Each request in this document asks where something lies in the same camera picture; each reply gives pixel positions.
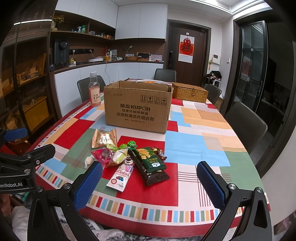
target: gold wrapped pastry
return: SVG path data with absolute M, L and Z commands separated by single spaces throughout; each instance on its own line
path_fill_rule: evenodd
M 117 146 L 116 129 L 113 129 L 111 131 L 101 131 L 98 129 L 95 130 L 91 147 L 92 148 L 106 147 L 106 144 Z

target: black chair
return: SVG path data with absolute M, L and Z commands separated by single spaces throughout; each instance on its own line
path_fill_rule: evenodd
M 104 91 L 104 87 L 106 86 L 105 81 L 102 76 L 97 75 L 98 83 L 100 84 L 100 92 Z M 82 103 L 89 100 L 89 78 L 79 80 L 77 82 L 78 90 L 81 96 Z
M 211 101 L 212 104 L 215 104 L 218 100 L 220 94 L 222 93 L 222 90 L 220 90 L 218 87 L 209 84 L 205 86 L 205 90 L 207 90 L 209 93 L 207 95 L 207 99 Z
M 164 82 L 176 82 L 177 72 L 171 69 L 156 69 L 154 80 L 161 80 Z
M 266 123 L 241 102 L 235 102 L 224 118 L 249 154 L 267 132 Z

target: screw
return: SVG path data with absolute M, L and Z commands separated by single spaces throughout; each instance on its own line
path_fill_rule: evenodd
M 233 183 L 228 184 L 228 187 L 232 190 L 236 189 L 236 185 Z
M 261 187 L 256 187 L 256 191 L 259 192 L 259 193 L 262 193 L 263 189 Z
M 25 174 L 29 174 L 30 172 L 31 172 L 31 170 L 29 168 L 27 168 L 27 169 L 24 170 L 24 173 Z
M 42 192 L 42 190 L 43 190 L 43 187 L 37 187 L 36 189 L 37 192 Z
M 69 189 L 71 187 L 71 184 L 70 183 L 65 183 L 64 185 L 63 185 L 63 188 L 64 189 Z

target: bottle label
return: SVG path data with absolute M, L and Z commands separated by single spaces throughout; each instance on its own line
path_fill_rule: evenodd
M 97 104 L 101 102 L 100 88 L 91 89 L 91 103 Z

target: colorful patchwork tablecloth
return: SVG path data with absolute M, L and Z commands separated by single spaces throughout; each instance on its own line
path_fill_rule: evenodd
M 206 161 L 227 183 L 241 189 L 261 186 L 260 177 L 244 146 L 210 103 L 172 100 L 165 134 L 106 124 L 102 105 L 86 104 L 54 126 L 36 148 L 53 144 L 54 158 L 37 167 L 36 180 L 45 188 L 60 188 L 85 172 L 95 129 L 116 128 L 118 145 L 136 141 L 138 147 L 157 146 L 168 158 L 170 179 L 147 187 L 134 169 L 124 192 L 106 187 L 117 167 L 105 168 L 103 176 L 80 213 L 101 224 L 123 231 L 158 237 L 203 235 L 219 214 L 196 176 L 196 165 Z M 236 226 L 239 208 L 232 226 Z

